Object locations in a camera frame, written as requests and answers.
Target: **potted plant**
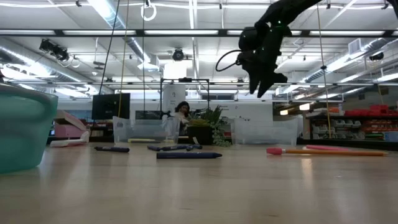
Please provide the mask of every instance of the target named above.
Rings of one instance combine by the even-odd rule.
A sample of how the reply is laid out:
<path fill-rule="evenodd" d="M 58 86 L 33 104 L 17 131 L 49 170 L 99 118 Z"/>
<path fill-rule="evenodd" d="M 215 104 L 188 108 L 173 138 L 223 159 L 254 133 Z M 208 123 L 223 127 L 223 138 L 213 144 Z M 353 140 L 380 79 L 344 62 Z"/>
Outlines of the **potted plant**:
<path fill-rule="evenodd" d="M 230 142 L 225 141 L 223 132 L 220 130 L 222 111 L 220 105 L 214 111 L 208 108 L 197 119 L 191 120 L 188 127 L 190 141 L 194 142 L 193 138 L 196 138 L 201 145 L 229 146 Z"/>

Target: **teal plastic container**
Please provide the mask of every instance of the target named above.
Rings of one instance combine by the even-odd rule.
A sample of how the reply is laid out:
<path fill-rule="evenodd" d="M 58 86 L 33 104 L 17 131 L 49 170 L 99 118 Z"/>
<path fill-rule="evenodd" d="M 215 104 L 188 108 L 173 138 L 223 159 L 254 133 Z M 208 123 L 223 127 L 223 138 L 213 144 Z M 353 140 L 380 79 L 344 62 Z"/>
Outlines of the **teal plastic container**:
<path fill-rule="evenodd" d="M 40 164 L 58 97 L 0 83 L 0 173 Z"/>

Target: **wooden table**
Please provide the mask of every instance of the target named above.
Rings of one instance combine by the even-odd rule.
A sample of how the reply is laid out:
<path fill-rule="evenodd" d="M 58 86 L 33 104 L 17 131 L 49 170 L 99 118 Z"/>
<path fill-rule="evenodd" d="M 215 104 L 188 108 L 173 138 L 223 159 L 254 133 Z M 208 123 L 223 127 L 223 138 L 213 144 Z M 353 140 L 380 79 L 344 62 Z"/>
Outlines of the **wooden table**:
<path fill-rule="evenodd" d="M 37 168 L 0 175 L 0 223 L 398 222 L 395 155 L 267 156 L 240 146 L 204 150 L 218 159 L 156 160 L 146 145 L 130 148 L 48 148 Z"/>

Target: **computer monitor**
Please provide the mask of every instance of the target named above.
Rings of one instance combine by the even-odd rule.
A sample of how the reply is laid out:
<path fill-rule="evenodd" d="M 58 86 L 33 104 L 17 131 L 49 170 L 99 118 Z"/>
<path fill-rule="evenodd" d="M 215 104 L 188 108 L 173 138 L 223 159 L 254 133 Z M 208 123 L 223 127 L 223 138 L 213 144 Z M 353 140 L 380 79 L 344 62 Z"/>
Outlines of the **computer monitor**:
<path fill-rule="evenodd" d="M 93 97 L 92 119 L 112 119 L 119 113 L 120 94 L 95 95 Z M 130 93 L 123 93 L 120 118 L 130 119 Z"/>

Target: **woman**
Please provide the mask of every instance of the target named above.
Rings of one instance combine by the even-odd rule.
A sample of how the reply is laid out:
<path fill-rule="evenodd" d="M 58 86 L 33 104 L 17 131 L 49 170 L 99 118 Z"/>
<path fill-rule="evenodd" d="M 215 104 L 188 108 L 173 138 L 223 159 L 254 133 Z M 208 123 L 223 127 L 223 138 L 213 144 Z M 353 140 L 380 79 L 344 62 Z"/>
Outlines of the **woman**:
<path fill-rule="evenodd" d="M 185 134 L 187 131 L 187 124 L 190 120 L 189 109 L 189 104 L 186 101 L 179 103 L 175 108 L 174 117 L 178 118 L 181 122 L 180 134 Z"/>

